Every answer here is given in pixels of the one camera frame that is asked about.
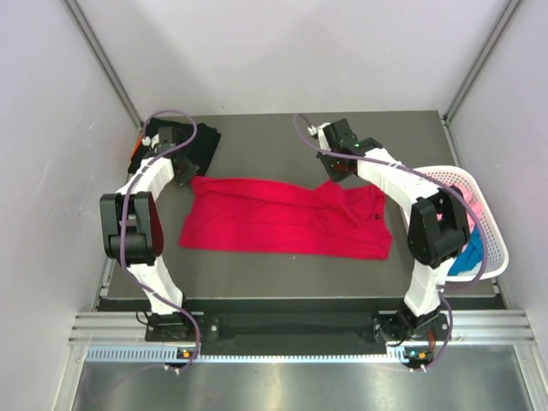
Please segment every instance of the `purple cable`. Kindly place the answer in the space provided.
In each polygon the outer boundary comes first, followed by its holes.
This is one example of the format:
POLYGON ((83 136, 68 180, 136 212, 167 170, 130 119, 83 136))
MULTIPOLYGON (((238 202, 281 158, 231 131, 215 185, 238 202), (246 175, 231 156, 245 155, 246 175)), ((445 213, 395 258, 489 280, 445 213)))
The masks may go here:
MULTIPOLYGON (((192 140, 194 140, 194 137, 196 137, 196 134, 198 133, 198 126, 196 125, 196 122, 194 121, 194 119, 190 115, 188 115, 184 111, 161 110, 161 111, 157 111, 156 113, 150 115, 146 119, 145 123, 143 124, 143 131, 142 131, 143 136, 146 136, 146 128, 148 127, 148 123, 151 121, 151 119, 153 119, 153 117, 160 116, 160 115, 163 115, 163 114, 179 114, 181 116, 186 117, 192 123, 193 132, 192 132, 192 135, 190 136, 190 138, 188 140, 182 142, 178 146, 171 147, 169 150, 166 150, 165 152, 162 152, 162 153, 158 154, 156 157, 154 157, 146 167, 143 167, 143 169, 140 171, 139 174, 136 174, 134 176, 134 179, 129 184, 128 191, 123 197, 123 205, 122 205, 122 224, 121 224, 121 228, 120 228, 120 241, 121 241, 120 265, 122 266, 122 271, 124 272, 124 274, 131 281, 133 281, 134 283, 139 285, 139 287, 141 287, 143 290, 148 291, 149 293, 151 293, 154 298, 156 298, 157 300, 163 302, 163 304, 165 304, 167 306, 170 306, 171 308, 174 309, 174 311, 178 311, 179 313, 184 315, 192 323, 192 326, 194 328, 194 333, 195 333, 195 336, 196 336, 196 338, 195 338, 196 348, 193 351, 190 358, 188 359, 188 362, 179 369, 179 372, 185 372, 185 371, 187 371, 187 369, 191 365, 193 365, 193 363, 196 360, 196 358, 198 357, 198 353, 200 351, 201 334, 200 334, 200 327, 198 326, 198 323, 196 322, 194 317, 188 311, 184 310, 182 307, 177 306, 176 304, 172 303, 171 301, 163 298, 163 296, 161 296, 157 291, 150 288, 149 286, 147 286, 143 283, 140 283, 139 280, 137 280, 137 278, 135 278, 135 276, 128 271, 128 265, 126 263, 126 233, 127 233, 127 230, 128 230, 128 208, 129 208, 129 196, 130 196, 131 192, 133 191, 133 189, 134 189, 135 185, 137 184, 137 182, 139 181, 139 179, 143 176, 143 173, 146 173, 146 171, 148 170, 148 168, 151 165, 156 163, 160 158, 164 158, 164 157, 170 155, 172 152, 176 152, 177 150, 182 149, 184 146, 189 145, 192 142, 192 140)), ((139 369, 135 370, 134 372, 131 372, 126 377, 124 377, 121 380, 119 380, 118 382, 116 382, 114 384, 114 386, 109 388, 104 394, 102 394, 100 396, 95 396, 95 397, 90 396, 90 394, 89 394, 89 382, 87 381, 87 378, 86 378, 87 375, 86 375, 84 377, 86 379, 84 381, 85 388, 86 388, 86 395, 89 398, 89 400, 92 401, 92 402, 101 401, 103 398, 108 396, 112 391, 114 391, 116 388, 118 388, 121 384, 125 383, 127 380, 129 380, 130 378, 132 378, 136 374, 140 373, 141 371, 145 371, 145 370, 148 370, 150 368, 157 368, 157 367, 164 367, 164 366, 160 365, 160 364, 152 364, 152 365, 148 365, 148 366, 143 366, 142 368, 139 368, 139 369)))
POLYGON ((107 396, 112 394, 112 391, 116 390, 120 385, 128 381, 129 379, 135 377, 135 375, 145 371, 145 370, 151 370, 153 368, 165 368, 163 364, 149 364, 147 366, 142 366, 140 368, 137 368, 135 371, 132 371, 128 373, 125 377, 120 378, 118 381, 116 381, 107 391, 102 393, 100 396, 93 396, 90 390, 89 386, 89 370, 86 370, 86 374, 84 375, 81 384, 83 384, 83 390, 86 392, 86 397, 91 402, 99 402, 101 400, 104 400, 107 396))
MULTIPOLYGON (((345 159, 348 159, 348 160, 367 161, 369 163, 389 165, 391 167, 396 167, 400 170, 408 172, 409 174, 413 174, 415 176, 422 177, 425 180, 428 180, 429 182, 432 182, 432 183, 440 186, 441 188, 445 189, 448 193, 450 193, 454 198, 456 198, 464 206, 467 213, 473 219, 473 221, 475 222, 476 227, 478 227, 479 237, 481 238, 481 243, 482 243, 482 247, 483 247, 483 259, 481 260, 481 266, 479 267, 478 274, 476 274, 476 276, 472 279, 472 281, 470 281, 467 284, 461 285, 461 286, 451 286, 451 289, 467 289, 468 287, 473 287, 475 284, 477 284, 480 281, 481 276, 483 275, 483 273, 485 272, 485 268, 487 267, 487 241, 486 241, 486 238, 485 238, 485 231, 483 230, 483 227, 481 226, 480 219, 475 215, 474 211, 472 210, 472 207, 466 202, 466 200, 461 195, 459 195, 459 193, 457 193, 457 191, 455 191, 453 188, 449 187, 447 184, 443 184, 441 181, 439 181, 439 180, 437 180, 433 177, 427 176, 426 174, 421 173, 420 171, 411 169, 411 168, 406 167, 405 165, 402 165, 402 164, 394 165, 394 164, 390 164, 390 163, 387 163, 387 162, 382 161, 382 160, 377 160, 376 158, 366 158, 366 157, 360 157, 360 156, 353 156, 353 155, 350 155, 350 154, 341 154, 341 153, 338 153, 338 152, 330 152, 329 150, 322 150, 321 148, 315 146, 313 143, 308 141, 308 138, 303 135, 303 133, 299 129, 299 124, 298 124, 299 118, 303 119, 307 123, 308 127, 312 126, 312 124, 310 123, 310 121, 307 119, 307 117, 305 115, 295 114, 295 116, 293 117, 293 125, 295 127, 296 133, 299 135, 299 137, 301 137, 301 140, 303 140, 305 142, 305 144, 309 145, 311 148, 313 148, 317 152, 321 152, 322 154, 324 154, 326 156, 332 156, 332 157, 337 157, 337 158, 345 158, 345 159)), ((425 367, 425 371, 431 369, 432 366, 434 366, 436 363, 438 363, 439 358, 441 357, 441 355, 444 354, 445 350, 447 349, 447 345, 449 344, 449 341, 451 339, 451 332, 453 331, 453 310, 452 310, 451 305, 449 304, 449 302, 445 299, 444 289, 440 289, 438 291, 438 295, 439 295, 439 300, 445 305, 445 307, 447 308, 448 314, 449 314, 449 322, 450 322, 449 323, 449 329, 448 329, 448 332, 447 332, 447 337, 444 339, 444 343, 442 344, 442 347, 438 351, 438 355, 436 355, 436 357, 434 357, 432 362, 430 364, 428 364, 428 366, 425 367)))
POLYGON ((139 179, 143 176, 143 173, 146 173, 146 170, 148 169, 148 167, 150 167, 151 165, 156 163, 160 158, 164 158, 164 157, 168 156, 169 154, 171 154, 172 152, 176 152, 177 150, 181 150, 184 146, 189 145, 192 142, 192 140, 194 140, 194 137, 196 137, 196 134, 198 133, 198 126, 196 126, 196 122, 194 121, 194 119, 191 116, 189 116, 184 111, 161 110, 161 111, 157 111, 156 113, 150 115, 146 119, 145 124, 143 124, 143 132, 142 132, 143 137, 146 136, 146 128, 148 127, 148 123, 151 121, 151 119, 153 119, 153 117, 160 116, 162 114, 179 114, 181 116, 185 116, 192 123, 193 132, 192 132, 192 135, 190 136, 190 138, 188 140, 183 141, 178 146, 171 147, 169 150, 166 150, 165 152, 161 152, 156 157, 154 157, 151 160, 151 162, 148 164, 147 167, 144 167, 143 170, 139 174, 136 174, 134 176, 134 179, 129 184, 128 191, 127 191, 126 195, 124 195, 124 198, 123 198, 123 206, 122 206, 122 227, 120 229, 120 242, 121 242, 121 246, 120 246, 120 265, 122 266, 122 271, 134 283, 138 284, 143 290, 148 291, 149 293, 151 293, 154 296, 154 298, 156 298, 157 300, 163 302, 163 304, 165 304, 167 306, 170 306, 175 311, 178 311, 179 313, 184 315, 192 323, 192 325, 194 327, 194 333, 196 335, 196 349, 193 351, 190 359, 188 360, 188 363, 185 364, 185 366, 183 368, 181 368, 181 372, 184 372, 192 365, 194 360, 196 360, 196 358, 198 357, 198 351, 200 349, 200 339, 201 339, 200 327, 198 326, 198 323, 196 322, 194 317, 192 315, 190 315, 190 313, 187 312, 186 310, 184 310, 182 307, 179 307, 176 304, 174 304, 173 302, 171 302, 169 300, 166 300, 165 298, 163 298, 163 296, 161 296, 154 289, 151 289, 149 286, 147 286, 143 283, 140 283, 139 280, 137 280, 137 278, 135 278, 135 276, 132 275, 128 271, 128 265, 126 263, 126 232, 127 232, 127 229, 128 229, 128 208, 129 208, 129 196, 130 196, 131 192, 133 191, 133 189, 134 189, 135 185, 137 184, 137 182, 139 181, 139 179))

